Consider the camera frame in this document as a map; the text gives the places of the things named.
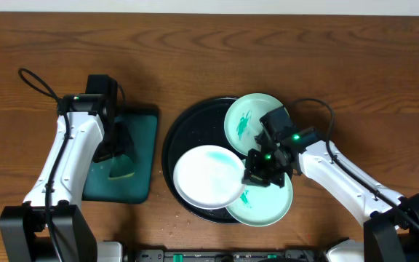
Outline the green yellow sponge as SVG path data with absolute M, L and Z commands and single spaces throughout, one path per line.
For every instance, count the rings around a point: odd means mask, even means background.
M 135 163 L 127 155 L 115 156 L 111 160 L 109 180 L 129 178 L 135 174 Z

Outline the white plate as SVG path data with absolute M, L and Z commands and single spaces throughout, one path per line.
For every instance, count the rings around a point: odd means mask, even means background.
M 224 208 L 244 192 L 245 167 L 232 151 L 221 146 L 197 146 L 177 161 L 172 178 L 179 196 L 203 210 Z

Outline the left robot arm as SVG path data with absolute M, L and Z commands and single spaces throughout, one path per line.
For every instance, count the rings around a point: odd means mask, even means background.
M 0 231 L 10 261 L 124 261 L 119 242 L 97 242 L 81 213 L 89 167 L 125 152 L 116 96 L 58 99 L 57 134 L 43 170 L 19 206 L 6 206 Z

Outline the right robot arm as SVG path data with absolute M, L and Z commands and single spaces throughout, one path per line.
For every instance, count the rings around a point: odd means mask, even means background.
M 363 228 L 324 251 L 326 261 L 419 261 L 419 194 L 405 197 L 371 178 L 314 128 L 263 129 L 241 135 L 247 155 L 245 181 L 283 186 L 294 171 L 316 181 Z

